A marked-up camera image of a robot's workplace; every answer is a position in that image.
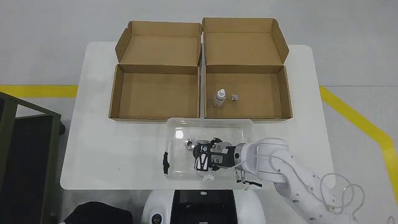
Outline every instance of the cardboard box lid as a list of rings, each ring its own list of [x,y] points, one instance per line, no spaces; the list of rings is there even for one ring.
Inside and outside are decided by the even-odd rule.
[[[131,21],[116,44],[119,63],[197,66],[201,24]]]
[[[204,18],[207,65],[283,65],[287,47],[273,18]]]

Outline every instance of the dark green cart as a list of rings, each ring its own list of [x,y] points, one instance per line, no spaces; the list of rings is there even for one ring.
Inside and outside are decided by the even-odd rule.
[[[16,117],[18,105],[43,114]],[[0,223],[50,221],[61,115],[0,92]]]

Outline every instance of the white machine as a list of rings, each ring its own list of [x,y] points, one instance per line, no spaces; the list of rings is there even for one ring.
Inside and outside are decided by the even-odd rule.
[[[344,208],[335,205],[335,196],[322,179],[294,161],[282,139],[264,138],[237,146],[218,138],[197,141],[193,156],[194,168],[204,179],[236,169],[238,183],[261,186],[246,181],[245,173],[273,182],[276,191],[308,223],[356,223]],[[142,223],[246,224],[266,223],[266,219],[253,190],[154,190],[144,207]]]

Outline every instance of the cardboard box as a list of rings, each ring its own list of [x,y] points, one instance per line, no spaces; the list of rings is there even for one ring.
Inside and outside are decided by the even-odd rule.
[[[112,119],[200,117],[201,25],[129,22],[116,45]]]
[[[292,117],[285,59],[289,49],[275,19],[204,18],[205,116],[286,119]],[[215,93],[227,99],[214,107]],[[238,95],[238,101],[231,101]]]

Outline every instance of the white table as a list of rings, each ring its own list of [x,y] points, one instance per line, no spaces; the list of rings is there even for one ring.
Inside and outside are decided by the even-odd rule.
[[[231,182],[167,180],[163,175],[165,123],[108,118],[115,42],[87,46],[73,111],[61,186],[67,190],[236,189]],[[297,162],[319,176],[333,172],[312,50],[289,46],[286,60],[293,118],[255,122],[254,137],[280,137]],[[328,186],[334,186],[329,178]],[[272,184],[266,190],[275,191]]]

